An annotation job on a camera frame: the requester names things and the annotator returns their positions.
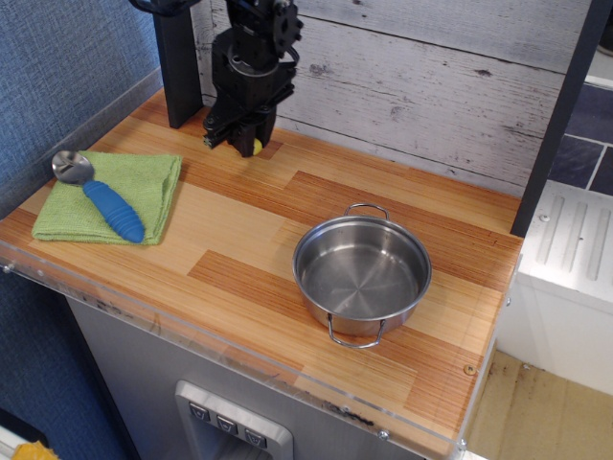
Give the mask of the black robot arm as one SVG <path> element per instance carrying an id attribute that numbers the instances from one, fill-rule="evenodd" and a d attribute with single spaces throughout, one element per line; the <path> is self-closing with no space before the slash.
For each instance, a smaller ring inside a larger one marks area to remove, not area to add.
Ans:
<path id="1" fill-rule="evenodd" d="M 231 28 L 216 36 L 212 79 L 216 101 L 203 122 L 204 143 L 226 142 L 241 156 L 270 141 L 278 105 L 294 92 L 303 22 L 292 1 L 228 1 Z"/>

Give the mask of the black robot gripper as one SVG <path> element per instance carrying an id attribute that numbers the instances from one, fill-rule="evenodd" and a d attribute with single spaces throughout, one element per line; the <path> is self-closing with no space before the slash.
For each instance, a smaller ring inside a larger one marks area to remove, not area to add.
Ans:
<path id="1" fill-rule="evenodd" d="M 263 149 L 269 143 L 277 106 L 293 94 L 294 60 L 273 62 L 258 70 L 234 50 L 234 33 L 219 34 L 212 47 L 212 78 L 216 101 L 206 116 L 204 143 L 216 147 L 226 142 L 242 157 L 254 155 L 255 140 Z"/>

